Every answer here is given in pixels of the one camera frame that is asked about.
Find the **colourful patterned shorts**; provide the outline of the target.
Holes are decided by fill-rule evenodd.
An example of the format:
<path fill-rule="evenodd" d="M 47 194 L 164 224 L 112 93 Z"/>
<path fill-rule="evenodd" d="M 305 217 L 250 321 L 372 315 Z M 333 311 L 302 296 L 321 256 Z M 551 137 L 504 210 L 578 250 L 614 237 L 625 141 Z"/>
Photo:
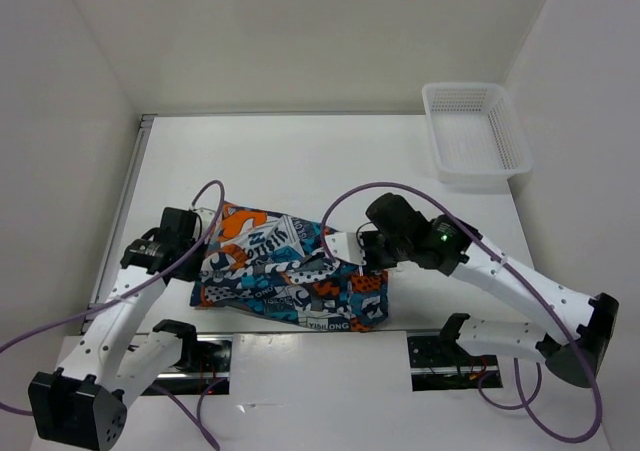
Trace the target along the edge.
<path fill-rule="evenodd" d="M 276 211 L 224 204 L 190 297 L 311 330 L 366 332 L 389 314 L 385 271 L 325 256 L 333 229 Z"/>

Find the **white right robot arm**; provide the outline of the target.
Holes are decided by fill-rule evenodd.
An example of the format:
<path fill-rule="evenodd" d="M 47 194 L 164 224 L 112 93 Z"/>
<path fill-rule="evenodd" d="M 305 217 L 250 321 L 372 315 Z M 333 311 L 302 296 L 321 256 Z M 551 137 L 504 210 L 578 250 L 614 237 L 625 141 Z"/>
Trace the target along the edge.
<path fill-rule="evenodd" d="M 618 301 L 573 291 L 508 257 L 477 229 L 449 215 L 426 219 L 408 201 L 386 193 L 366 210 L 365 257 L 377 268 L 412 262 L 471 284 L 524 316 L 521 323 L 452 314 L 439 332 L 440 356 L 504 355 L 544 364 L 562 381 L 588 388 L 612 338 Z"/>

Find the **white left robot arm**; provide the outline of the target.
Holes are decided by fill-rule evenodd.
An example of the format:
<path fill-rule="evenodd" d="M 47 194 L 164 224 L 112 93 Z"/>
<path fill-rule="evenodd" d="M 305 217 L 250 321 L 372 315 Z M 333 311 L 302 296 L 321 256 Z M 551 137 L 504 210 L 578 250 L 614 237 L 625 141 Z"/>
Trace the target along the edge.
<path fill-rule="evenodd" d="M 129 408 L 169 367 L 185 371 L 200 356 L 194 325 L 163 319 L 139 345 L 132 340 L 171 281 L 195 281 L 219 212 L 164 210 L 157 228 L 124 251 L 115 283 L 86 333 L 51 372 L 28 387 L 38 436 L 85 450 L 110 450 Z"/>

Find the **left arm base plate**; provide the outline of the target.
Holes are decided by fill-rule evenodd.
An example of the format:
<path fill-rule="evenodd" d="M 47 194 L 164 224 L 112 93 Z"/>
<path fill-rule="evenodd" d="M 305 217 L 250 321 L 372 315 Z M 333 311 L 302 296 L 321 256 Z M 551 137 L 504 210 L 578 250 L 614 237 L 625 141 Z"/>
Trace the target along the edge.
<path fill-rule="evenodd" d="M 201 334 L 195 358 L 183 367 L 160 373 L 144 396 L 160 394 L 156 387 L 176 396 L 228 395 L 232 357 L 232 335 Z"/>

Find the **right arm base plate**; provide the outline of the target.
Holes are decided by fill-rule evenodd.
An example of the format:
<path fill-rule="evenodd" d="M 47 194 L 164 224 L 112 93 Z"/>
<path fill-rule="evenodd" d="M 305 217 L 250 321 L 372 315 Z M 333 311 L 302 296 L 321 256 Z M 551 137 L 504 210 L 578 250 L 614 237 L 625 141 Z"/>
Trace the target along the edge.
<path fill-rule="evenodd" d="M 408 332 L 407 348 L 413 392 L 502 388 L 498 360 L 472 357 L 445 346 L 435 331 Z"/>

